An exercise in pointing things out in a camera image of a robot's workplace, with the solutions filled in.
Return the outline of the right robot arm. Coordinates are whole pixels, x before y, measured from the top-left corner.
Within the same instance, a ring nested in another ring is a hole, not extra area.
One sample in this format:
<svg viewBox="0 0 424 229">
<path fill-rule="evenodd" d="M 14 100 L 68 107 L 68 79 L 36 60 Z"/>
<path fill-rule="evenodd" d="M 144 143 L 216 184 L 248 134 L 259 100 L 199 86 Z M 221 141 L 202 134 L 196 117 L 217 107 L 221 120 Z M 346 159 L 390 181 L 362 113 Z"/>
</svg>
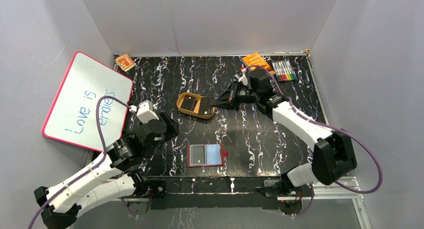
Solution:
<svg viewBox="0 0 424 229">
<path fill-rule="evenodd" d="M 236 74 L 228 88 L 211 105 L 225 110 L 239 110 L 241 104 L 254 104 L 260 113 L 289 129 L 312 150 L 312 162 L 295 166 L 271 186 L 256 188 L 295 196 L 304 185 L 331 185 L 357 167 L 352 140 L 345 133 L 321 125 L 297 109 L 280 89 L 276 79 L 265 69 L 256 68 Z"/>
</svg>

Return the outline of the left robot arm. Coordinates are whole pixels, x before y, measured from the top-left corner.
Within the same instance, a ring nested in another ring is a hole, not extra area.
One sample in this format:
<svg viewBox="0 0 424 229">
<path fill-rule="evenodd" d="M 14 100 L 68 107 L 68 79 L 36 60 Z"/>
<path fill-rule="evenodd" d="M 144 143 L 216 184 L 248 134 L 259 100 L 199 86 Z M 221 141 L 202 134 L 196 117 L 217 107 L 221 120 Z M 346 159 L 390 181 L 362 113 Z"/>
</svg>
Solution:
<svg viewBox="0 0 424 229">
<path fill-rule="evenodd" d="M 139 119 L 135 130 L 126 132 L 110 145 L 106 144 L 100 124 L 100 105 L 106 99 L 123 105 Z M 41 217 L 49 229 L 66 229 L 85 212 L 115 198 L 147 195 L 148 179 L 139 169 L 131 171 L 131 168 L 140 165 L 156 148 L 180 132 L 179 123 L 166 112 L 155 113 L 152 108 L 149 100 L 135 106 L 113 96 L 102 96 L 95 114 L 102 154 L 63 182 L 37 188 L 34 197 L 40 208 L 28 227 L 32 228 L 37 217 Z"/>
</svg>

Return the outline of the red card holder wallet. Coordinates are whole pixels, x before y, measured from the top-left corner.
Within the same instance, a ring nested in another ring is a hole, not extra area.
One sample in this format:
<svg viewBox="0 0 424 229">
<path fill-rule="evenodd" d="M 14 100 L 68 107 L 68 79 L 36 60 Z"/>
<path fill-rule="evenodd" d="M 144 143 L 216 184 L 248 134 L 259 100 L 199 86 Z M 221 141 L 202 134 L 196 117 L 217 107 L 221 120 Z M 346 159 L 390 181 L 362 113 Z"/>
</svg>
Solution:
<svg viewBox="0 0 424 229">
<path fill-rule="evenodd" d="M 190 144 L 187 148 L 187 163 L 189 168 L 220 167 L 225 164 L 229 152 L 224 151 L 224 145 Z"/>
</svg>

